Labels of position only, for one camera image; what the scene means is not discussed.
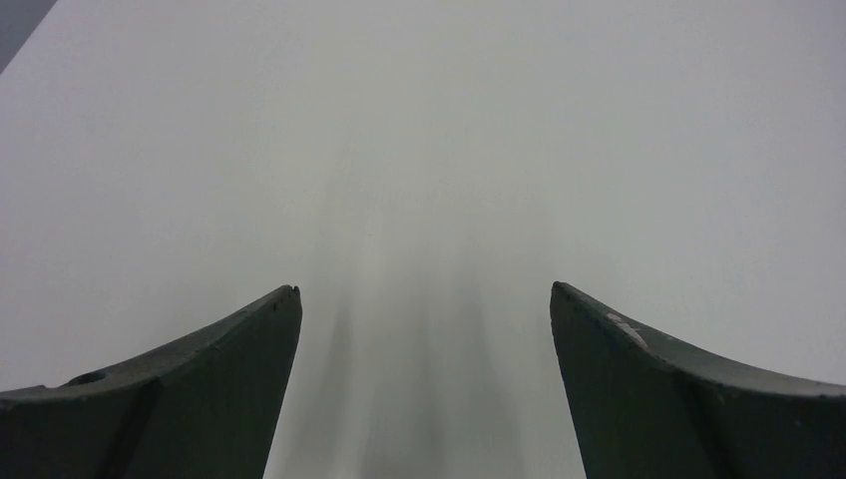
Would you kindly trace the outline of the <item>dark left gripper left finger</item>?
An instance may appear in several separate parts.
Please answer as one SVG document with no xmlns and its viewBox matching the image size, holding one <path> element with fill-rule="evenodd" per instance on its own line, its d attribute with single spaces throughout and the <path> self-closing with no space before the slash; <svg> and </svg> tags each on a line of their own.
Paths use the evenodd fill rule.
<svg viewBox="0 0 846 479">
<path fill-rule="evenodd" d="M 302 324 L 284 285 L 56 386 L 1 395 L 5 478 L 259 478 Z"/>
</svg>

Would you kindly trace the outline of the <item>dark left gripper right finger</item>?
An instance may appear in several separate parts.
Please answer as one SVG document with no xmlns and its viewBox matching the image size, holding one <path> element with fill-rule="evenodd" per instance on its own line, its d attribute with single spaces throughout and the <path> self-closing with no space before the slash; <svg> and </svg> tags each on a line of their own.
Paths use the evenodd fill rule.
<svg viewBox="0 0 846 479">
<path fill-rule="evenodd" d="M 551 331 L 590 478 L 841 478 L 845 389 L 707 351 L 557 281 Z"/>
</svg>

